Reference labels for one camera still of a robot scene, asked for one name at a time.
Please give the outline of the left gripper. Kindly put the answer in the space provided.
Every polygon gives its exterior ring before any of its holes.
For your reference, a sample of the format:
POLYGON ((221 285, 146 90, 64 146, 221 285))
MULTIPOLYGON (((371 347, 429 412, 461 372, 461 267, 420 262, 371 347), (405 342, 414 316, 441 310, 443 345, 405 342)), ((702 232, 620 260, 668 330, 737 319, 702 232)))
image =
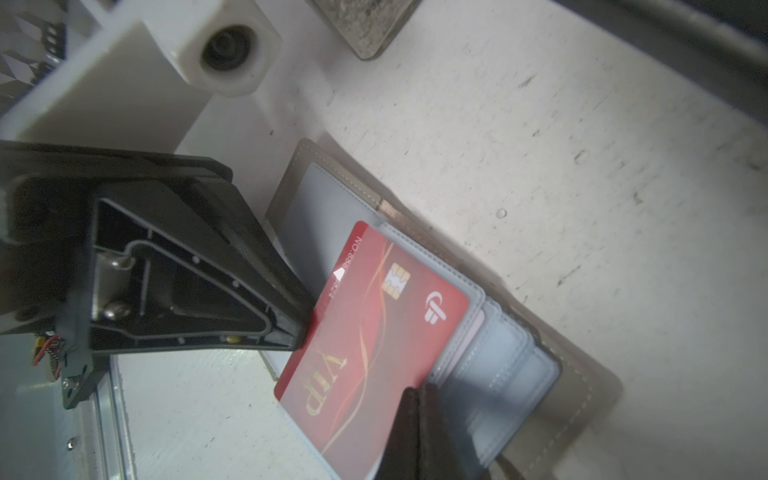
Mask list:
POLYGON ((118 353, 297 350, 314 301, 204 157, 5 141, 1 331, 73 408, 118 353))

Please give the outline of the red VIP credit card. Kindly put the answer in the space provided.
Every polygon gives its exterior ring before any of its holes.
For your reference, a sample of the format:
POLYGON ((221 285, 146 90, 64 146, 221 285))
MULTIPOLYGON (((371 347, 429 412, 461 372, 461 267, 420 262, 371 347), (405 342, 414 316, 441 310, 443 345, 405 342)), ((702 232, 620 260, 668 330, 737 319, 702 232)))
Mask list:
POLYGON ((403 391, 425 380, 467 294, 359 221, 274 395, 336 479, 366 479, 403 391))

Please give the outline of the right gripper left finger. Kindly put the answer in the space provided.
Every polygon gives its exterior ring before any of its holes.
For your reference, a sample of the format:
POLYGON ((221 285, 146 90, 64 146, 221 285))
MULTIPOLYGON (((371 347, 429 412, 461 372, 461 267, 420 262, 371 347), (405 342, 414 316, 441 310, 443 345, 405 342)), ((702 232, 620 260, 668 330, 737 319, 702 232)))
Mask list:
POLYGON ((422 478, 420 407, 423 392, 423 387, 404 390, 375 475, 376 480, 422 478))

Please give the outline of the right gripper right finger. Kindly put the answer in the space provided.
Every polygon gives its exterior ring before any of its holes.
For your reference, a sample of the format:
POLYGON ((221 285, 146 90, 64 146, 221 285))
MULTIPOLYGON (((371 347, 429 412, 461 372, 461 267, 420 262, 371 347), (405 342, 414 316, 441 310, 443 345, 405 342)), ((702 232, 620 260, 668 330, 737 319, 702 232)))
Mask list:
POLYGON ((422 386, 422 478, 487 479, 470 436, 453 428, 437 386, 422 386))

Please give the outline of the grey card holder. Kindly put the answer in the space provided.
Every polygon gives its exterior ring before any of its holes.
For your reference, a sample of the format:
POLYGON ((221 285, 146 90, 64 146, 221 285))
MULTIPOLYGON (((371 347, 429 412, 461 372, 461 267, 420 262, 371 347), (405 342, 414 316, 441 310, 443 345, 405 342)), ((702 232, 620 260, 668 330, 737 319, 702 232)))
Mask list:
POLYGON ((453 428, 470 438, 488 478, 544 479, 622 386, 355 165, 301 140, 268 208, 277 248, 314 308, 354 225, 363 221, 422 260, 470 300, 427 374, 453 428))

